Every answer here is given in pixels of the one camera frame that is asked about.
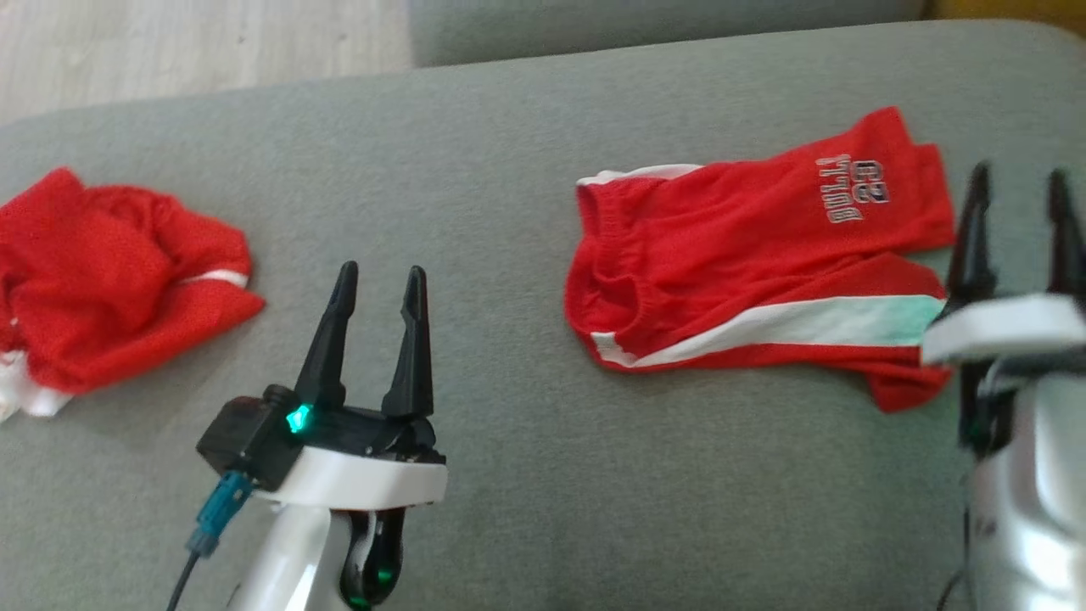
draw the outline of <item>black cable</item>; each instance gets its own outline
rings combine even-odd
[[[935,611],[946,610],[947,602],[950,600],[950,595],[954,594],[954,588],[958,587],[962,576],[962,571],[956,571],[955,574],[950,576],[950,581],[948,581],[946,587],[943,588],[943,594],[939,595],[939,601],[935,603]]]
[[[177,578],[177,585],[174,586],[174,596],[169,597],[169,604],[166,606],[166,611],[177,611],[177,603],[181,600],[185,584],[189,583],[189,575],[192,574],[192,568],[197,565],[197,560],[200,560],[199,552],[193,551],[189,555],[189,561],[185,563],[181,576]]]

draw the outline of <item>white side stripe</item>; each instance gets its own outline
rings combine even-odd
[[[618,180],[620,178],[678,178],[683,174],[690,174],[695,169],[700,169],[705,167],[704,165],[694,165],[693,163],[671,163],[668,165],[649,165],[648,167],[639,167],[631,171],[615,171],[614,169],[604,169],[595,176],[589,176],[588,178],[581,178],[577,181],[578,186],[584,184],[606,184],[611,180]]]
[[[194,282],[197,280],[225,280],[238,288],[245,288],[245,284],[249,283],[249,276],[232,269],[212,269],[211,271],[200,273],[199,276],[185,278],[181,281]]]
[[[943,309],[929,294],[831,296],[759,305],[734,319],[637,359],[614,332],[593,333],[599,358],[636,369],[678,364],[757,344],[807,346],[919,346],[927,324]]]

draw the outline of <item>light wood floor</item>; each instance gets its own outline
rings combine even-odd
[[[0,0],[0,125],[411,67],[404,0]]]

